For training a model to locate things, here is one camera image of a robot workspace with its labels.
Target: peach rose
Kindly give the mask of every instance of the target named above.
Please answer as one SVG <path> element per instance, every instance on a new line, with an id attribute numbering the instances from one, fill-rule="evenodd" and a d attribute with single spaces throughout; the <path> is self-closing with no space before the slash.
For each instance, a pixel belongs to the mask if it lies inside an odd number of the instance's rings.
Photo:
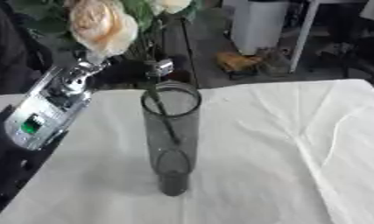
<path id="1" fill-rule="evenodd" d="M 100 57 L 125 53 L 138 36 L 138 23 L 119 0 L 80 0 L 70 11 L 74 38 Z"/>

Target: floor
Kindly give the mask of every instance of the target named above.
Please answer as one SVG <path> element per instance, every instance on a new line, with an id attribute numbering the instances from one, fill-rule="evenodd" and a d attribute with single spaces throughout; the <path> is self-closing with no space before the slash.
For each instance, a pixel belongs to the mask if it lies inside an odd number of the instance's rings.
<path id="1" fill-rule="evenodd" d="M 300 62 L 299 69 L 296 73 L 288 74 L 285 77 L 273 77 L 267 74 L 259 74 L 254 77 L 244 77 L 240 80 L 229 80 L 225 74 L 215 63 L 215 55 L 222 51 L 235 51 L 235 47 L 231 41 L 223 36 L 223 31 L 229 27 L 229 18 L 231 13 L 224 9 L 209 9 L 198 14 L 195 21 L 189 25 L 188 33 L 191 46 L 194 52 L 194 63 L 196 65 L 197 76 L 201 88 L 221 88 L 237 84 L 260 83 L 260 82 L 276 82 L 276 81 L 322 81 L 341 79 L 341 73 L 338 68 L 319 68 L 314 72 L 307 70 L 313 58 L 314 48 L 319 41 L 313 38 L 308 41 L 308 47 L 305 50 Z M 185 41 L 182 30 L 179 25 L 175 25 L 167 33 L 167 48 L 169 54 L 187 55 Z M 285 39 L 290 46 L 295 45 L 296 37 Z M 364 73 L 352 70 L 350 76 L 354 78 L 367 77 Z"/>

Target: white tablecloth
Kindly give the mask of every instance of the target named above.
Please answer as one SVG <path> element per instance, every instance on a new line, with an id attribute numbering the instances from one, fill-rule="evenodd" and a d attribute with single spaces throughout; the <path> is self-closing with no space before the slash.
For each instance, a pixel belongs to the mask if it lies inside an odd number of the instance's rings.
<path id="1" fill-rule="evenodd" d="M 374 224 L 365 81 L 203 90 L 198 165 L 176 198 L 149 166 L 141 94 L 96 94 L 0 224 Z"/>

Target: person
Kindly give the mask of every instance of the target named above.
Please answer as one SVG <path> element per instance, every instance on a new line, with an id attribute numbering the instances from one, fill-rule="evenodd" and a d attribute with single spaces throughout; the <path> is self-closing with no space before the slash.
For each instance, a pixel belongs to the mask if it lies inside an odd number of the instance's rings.
<path id="1" fill-rule="evenodd" d="M 0 95 L 22 93 L 32 73 L 27 60 L 23 40 L 0 7 Z"/>

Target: chair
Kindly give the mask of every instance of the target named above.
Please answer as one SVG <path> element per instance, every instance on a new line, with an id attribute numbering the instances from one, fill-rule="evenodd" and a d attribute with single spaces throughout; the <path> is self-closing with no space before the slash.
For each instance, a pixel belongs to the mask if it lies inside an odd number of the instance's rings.
<path id="1" fill-rule="evenodd" d="M 309 68 L 313 71 L 325 59 L 330 58 L 341 68 L 344 79 L 351 78 L 349 70 L 353 68 L 367 73 L 370 77 L 366 80 L 374 84 L 374 53 L 369 53 L 374 49 L 374 38 L 363 36 L 365 31 L 374 29 L 374 21 L 359 17 L 357 9 L 338 12 L 337 19 L 333 19 L 334 22 L 328 26 L 330 36 L 337 45 L 335 52 L 321 51 Z"/>

